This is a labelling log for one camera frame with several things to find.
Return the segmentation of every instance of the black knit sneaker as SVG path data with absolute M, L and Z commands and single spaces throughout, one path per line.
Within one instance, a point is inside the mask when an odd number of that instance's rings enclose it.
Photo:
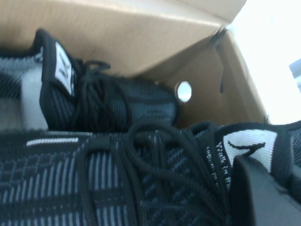
M 291 146 L 285 129 L 257 123 L 0 134 L 0 223 L 230 226 L 234 157 L 255 158 L 286 187 Z
M 102 73 L 104 62 L 72 58 L 40 29 L 24 53 L 0 53 L 0 97 L 21 98 L 27 129 L 126 131 L 141 119 L 173 124 L 172 92 L 140 79 Z

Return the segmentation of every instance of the white tongue label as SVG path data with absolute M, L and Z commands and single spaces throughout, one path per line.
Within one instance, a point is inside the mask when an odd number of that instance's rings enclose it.
M 55 77 L 62 83 L 68 93 L 72 95 L 71 77 L 73 72 L 71 62 L 59 43 L 55 43 L 56 47 L 56 68 Z
M 235 156 L 256 150 L 250 156 L 260 161 L 270 172 L 276 137 L 277 133 L 261 129 L 246 129 L 225 135 L 223 143 L 231 166 Z

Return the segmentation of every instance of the black shoelace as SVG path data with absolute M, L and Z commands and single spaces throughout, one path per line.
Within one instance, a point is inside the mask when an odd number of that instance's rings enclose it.
M 125 131 L 132 124 L 132 111 L 127 96 L 119 85 L 102 71 L 110 65 L 101 61 L 81 61 L 72 63 L 79 73 L 77 81 L 78 102 L 70 128 L 87 132 Z M 116 113 L 110 108 L 110 92 L 117 92 L 124 100 L 127 111 L 125 126 L 118 124 Z
M 160 131 L 161 141 L 156 144 L 148 137 L 139 134 L 144 131 Z M 200 150 L 194 132 L 205 132 L 205 150 Z M 147 210 L 162 209 L 167 225 L 178 225 L 175 211 L 183 210 L 193 212 L 200 216 L 204 222 L 213 226 L 227 226 L 231 224 L 230 201 L 225 183 L 225 176 L 221 167 L 215 142 L 215 124 L 203 122 L 194 128 L 179 130 L 161 124 L 156 121 L 141 121 L 131 127 L 123 139 L 125 149 L 115 150 L 110 147 L 110 139 L 99 140 L 100 145 L 94 145 L 90 150 L 81 151 L 77 156 L 79 171 L 79 191 L 87 224 L 97 225 L 96 211 L 91 200 L 88 188 L 86 159 L 93 152 L 112 151 L 115 161 L 125 180 L 124 189 L 127 198 L 127 208 L 130 225 L 148 225 Z M 178 143 L 185 151 L 189 159 L 191 177 L 171 171 L 166 166 L 166 144 Z M 144 161 L 138 154 L 137 145 L 146 145 L 150 148 L 151 162 Z M 206 151 L 209 150 L 212 164 L 216 173 L 216 179 L 206 164 Z M 139 172 L 152 175 L 155 178 L 155 186 L 158 191 L 159 202 L 145 200 Z M 182 205 L 172 203 L 170 184 L 175 183 L 184 186 L 196 194 L 194 205 Z

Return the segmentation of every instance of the cardboard box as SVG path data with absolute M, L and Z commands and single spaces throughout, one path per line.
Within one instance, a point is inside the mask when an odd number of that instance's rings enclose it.
M 271 124 L 301 120 L 301 95 L 289 65 L 300 58 L 297 1 L 247 1 L 231 24 Z
M 26 49 L 42 27 L 84 60 L 108 62 L 108 73 L 142 76 L 177 93 L 178 127 L 264 122 L 253 80 L 225 27 L 246 0 L 0 0 L 0 47 Z

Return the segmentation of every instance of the shoe tongue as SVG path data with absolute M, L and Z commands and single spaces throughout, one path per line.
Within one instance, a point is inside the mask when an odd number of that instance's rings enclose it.
M 282 186 L 286 186 L 293 168 L 293 145 L 290 134 L 281 128 L 258 123 L 242 123 L 221 127 L 216 132 L 220 157 L 250 154 L 258 160 Z
M 67 97 L 75 97 L 77 74 L 63 46 L 42 29 L 37 30 L 34 45 L 43 47 L 42 82 L 51 82 Z

